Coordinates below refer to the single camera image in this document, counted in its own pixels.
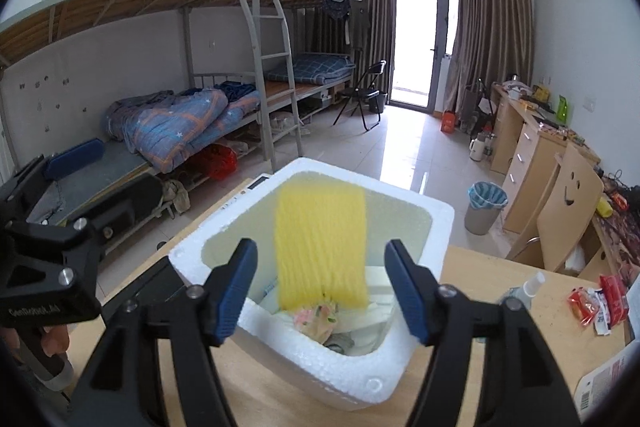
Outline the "person left hand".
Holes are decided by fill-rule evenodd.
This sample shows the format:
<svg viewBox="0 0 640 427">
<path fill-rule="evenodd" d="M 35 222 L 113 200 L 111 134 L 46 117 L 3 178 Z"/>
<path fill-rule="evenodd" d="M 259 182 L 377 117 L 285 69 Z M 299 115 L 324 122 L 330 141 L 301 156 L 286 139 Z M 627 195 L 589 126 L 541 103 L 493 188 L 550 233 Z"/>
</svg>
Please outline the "person left hand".
<svg viewBox="0 0 640 427">
<path fill-rule="evenodd" d="M 10 350 L 17 350 L 21 346 L 20 336 L 15 329 L 5 329 L 1 327 L 0 334 L 2 340 Z M 66 325 L 47 326 L 40 336 L 40 345 L 43 353 L 47 357 L 52 355 L 62 355 L 70 347 L 70 333 Z"/>
</svg>

